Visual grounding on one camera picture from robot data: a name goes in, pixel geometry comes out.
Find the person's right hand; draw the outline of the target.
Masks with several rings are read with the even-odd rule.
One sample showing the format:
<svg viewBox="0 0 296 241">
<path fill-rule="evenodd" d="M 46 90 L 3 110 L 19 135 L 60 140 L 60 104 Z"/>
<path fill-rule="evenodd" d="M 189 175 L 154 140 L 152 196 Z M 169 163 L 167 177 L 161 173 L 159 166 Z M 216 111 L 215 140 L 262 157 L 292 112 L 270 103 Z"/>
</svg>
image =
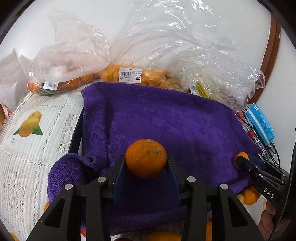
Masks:
<svg viewBox="0 0 296 241">
<path fill-rule="evenodd" d="M 270 235 L 275 227 L 275 225 L 273 224 L 273 217 L 275 216 L 275 214 L 275 206 L 270 201 L 267 201 L 265 210 L 261 214 L 261 220 L 258 224 L 258 229 L 260 230 L 265 240 L 268 240 L 270 238 Z M 280 221 L 280 224 L 278 225 L 275 233 L 273 234 L 273 240 L 278 239 L 283 234 L 285 229 L 288 227 L 289 223 L 290 220 L 287 218 L 282 219 Z"/>
</svg>

